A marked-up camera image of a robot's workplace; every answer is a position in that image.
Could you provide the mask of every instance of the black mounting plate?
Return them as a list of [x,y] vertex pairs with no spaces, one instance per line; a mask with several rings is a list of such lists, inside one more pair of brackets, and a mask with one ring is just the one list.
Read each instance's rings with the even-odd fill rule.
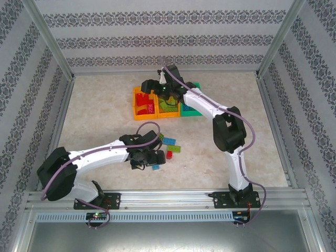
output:
[[[120,193],[104,193],[105,197],[99,207],[102,207],[104,209],[108,210],[118,210],[120,207]],[[75,200],[75,203],[73,204],[73,208],[75,210],[97,210],[94,207],[84,205],[83,203],[78,202]]]
[[215,208],[247,208],[248,202],[251,208],[260,208],[260,198],[258,192],[251,192],[243,200],[240,200],[238,204],[235,204],[230,198],[230,192],[213,192],[209,194],[209,197],[213,198]]

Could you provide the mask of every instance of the cable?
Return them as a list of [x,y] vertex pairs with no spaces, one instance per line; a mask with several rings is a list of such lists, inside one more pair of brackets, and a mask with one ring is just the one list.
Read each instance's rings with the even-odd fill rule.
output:
[[[143,124],[141,124],[139,127],[138,127],[138,130],[136,131],[136,133],[138,134],[140,129],[145,126],[146,124],[154,124],[157,126],[157,134],[156,134],[156,137],[149,141],[148,143],[143,143],[143,144],[136,144],[136,145],[117,145],[117,146],[108,146],[108,147],[102,147],[102,148],[99,148],[99,149],[96,149],[96,150],[92,150],[92,151],[88,151],[86,153],[83,153],[82,155],[79,155],[79,156],[76,156],[74,157],[73,159],[69,160],[68,162],[66,162],[65,164],[61,165],[61,167],[54,173],[54,175],[51,177],[51,179],[49,180],[49,182],[47,183],[46,187],[43,189],[42,191],[42,196],[41,196],[41,201],[44,201],[46,198],[47,198],[47,192],[51,186],[51,184],[53,183],[53,181],[55,180],[55,178],[58,176],[58,174],[64,169],[66,168],[69,164],[71,164],[72,162],[78,160],[78,159],[82,159],[84,158],[85,156],[87,155],[90,155],[90,154],[94,154],[94,153],[97,153],[97,152],[100,152],[100,151],[106,151],[106,150],[112,150],[112,149],[118,149],[118,148],[141,148],[141,147],[145,147],[147,145],[150,145],[152,143],[154,143],[158,138],[159,138],[159,135],[160,135],[160,126],[156,123],[156,122],[145,122]],[[94,227],[95,229],[98,229],[98,228],[101,228],[101,227],[104,227],[107,225],[107,223],[111,220],[111,215],[109,213],[109,211],[107,209],[104,209],[102,207],[99,207],[99,206],[95,206],[95,205],[92,205],[86,201],[83,201],[82,199],[76,199],[78,200],[79,202],[87,205],[87,206],[91,206],[95,209],[98,209],[98,210],[103,210],[108,216],[108,220],[101,224],[99,227]]]
[[176,104],[169,104],[166,100],[164,100],[164,102],[168,105],[168,106],[172,106],[172,107],[176,107],[179,103],[179,101],[177,101]]
[[[197,93],[196,91],[192,90],[190,87],[188,87],[186,84],[184,84],[183,82],[181,82],[179,79],[177,79],[169,70],[168,70],[168,67],[163,64],[163,68],[166,70],[166,72],[175,80],[177,81],[177,83],[181,84],[183,87],[185,87],[187,90],[189,90],[190,92],[192,92],[193,94],[197,95],[198,97],[201,97],[203,100],[207,101],[208,103],[210,103],[211,105],[213,105],[214,107],[218,107],[217,104],[215,104],[213,101],[209,100],[207,97],[203,96],[202,94],[200,93]],[[228,111],[227,109],[223,109],[223,108],[218,108],[220,111],[223,111],[225,113],[228,113],[238,119],[241,119],[244,123],[246,123],[248,125],[248,127],[250,128],[251,130],[251,133],[252,133],[252,141],[250,142],[250,144],[248,146],[246,146],[245,148],[241,149],[239,152],[238,152],[238,160],[239,160],[239,169],[240,169],[240,172],[241,172],[241,175],[243,176],[243,178],[248,182],[248,183],[251,183],[253,185],[257,185],[257,186],[260,186],[262,188],[262,190],[264,191],[264,199],[260,205],[260,208],[259,210],[257,211],[256,215],[248,222],[245,224],[246,225],[249,225],[261,212],[261,209],[263,208],[264,204],[265,204],[265,201],[266,201],[266,188],[259,184],[259,183],[256,183],[256,182],[253,182],[251,181],[248,177],[246,177],[244,171],[243,171],[243,165],[242,165],[242,157],[241,157],[241,154],[242,152],[248,150],[249,148],[252,147],[252,145],[254,144],[254,142],[256,141],[256,133],[252,127],[252,125],[245,119],[243,118],[242,116],[236,114],[236,113],[233,113],[231,111]]]

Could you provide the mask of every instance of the teal bin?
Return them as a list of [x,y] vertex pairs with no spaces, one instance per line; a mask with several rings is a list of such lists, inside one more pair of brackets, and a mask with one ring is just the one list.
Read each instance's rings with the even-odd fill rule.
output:
[[[194,83],[199,89],[201,89],[199,83]],[[189,107],[185,104],[181,104],[181,116],[182,117],[198,117],[202,115],[197,110],[193,109],[192,107]]]

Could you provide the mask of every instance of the vent slot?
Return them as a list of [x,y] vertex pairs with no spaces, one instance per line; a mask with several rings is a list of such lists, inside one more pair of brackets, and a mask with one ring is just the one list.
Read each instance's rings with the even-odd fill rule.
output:
[[[111,222],[228,222],[233,221],[232,211],[220,212],[110,212]],[[36,222],[85,222],[86,213],[39,213]]]

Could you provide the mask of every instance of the enclosure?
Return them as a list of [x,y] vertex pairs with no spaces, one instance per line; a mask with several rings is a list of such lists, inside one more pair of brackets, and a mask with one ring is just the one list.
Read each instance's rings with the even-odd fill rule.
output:
[[[336,251],[335,4],[1,1],[0,251],[60,251],[60,240],[61,251]],[[121,193],[106,231],[87,231],[73,199],[39,200],[36,171],[56,147],[136,132],[133,88],[158,80],[161,62],[255,128],[245,162],[267,198],[251,226],[231,224],[245,209],[207,197],[228,190],[229,172],[204,116],[154,119],[181,146],[158,171],[124,162],[83,176]]]

